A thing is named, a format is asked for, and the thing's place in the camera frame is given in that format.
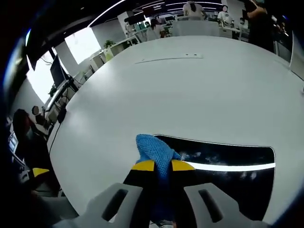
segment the table surface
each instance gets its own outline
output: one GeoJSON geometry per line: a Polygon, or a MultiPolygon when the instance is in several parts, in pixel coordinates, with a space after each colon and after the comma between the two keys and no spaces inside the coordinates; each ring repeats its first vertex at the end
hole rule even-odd
{"type": "Polygon", "coordinates": [[[208,36],[158,39],[115,56],[71,99],[51,150],[72,206],[83,214],[91,198],[124,181],[139,158],[137,134],[163,134],[271,146],[276,170],[264,221],[274,222],[304,171],[303,82],[287,65],[251,44],[208,36]]]}

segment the white round table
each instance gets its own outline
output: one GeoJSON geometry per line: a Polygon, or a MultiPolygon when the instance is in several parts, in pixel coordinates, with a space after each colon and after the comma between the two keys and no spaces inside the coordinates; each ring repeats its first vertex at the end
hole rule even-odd
{"type": "Polygon", "coordinates": [[[126,49],[67,105],[50,156],[70,203],[83,214],[90,199],[124,181],[139,158],[136,135],[163,134],[271,146],[276,170],[264,221],[273,223],[303,183],[303,82],[287,66],[264,49],[218,37],[126,49]]]}

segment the blue cloth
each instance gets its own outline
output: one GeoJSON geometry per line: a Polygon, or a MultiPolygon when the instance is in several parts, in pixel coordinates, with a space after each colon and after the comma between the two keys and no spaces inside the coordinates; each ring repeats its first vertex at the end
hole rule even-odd
{"type": "Polygon", "coordinates": [[[162,220],[173,221],[173,212],[171,208],[171,194],[169,191],[169,165],[172,159],[180,160],[181,156],[171,149],[162,140],[147,134],[136,136],[136,144],[140,154],[137,161],[143,162],[153,160],[156,163],[158,174],[158,186],[156,202],[152,208],[151,221],[158,223],[162,220]]]}

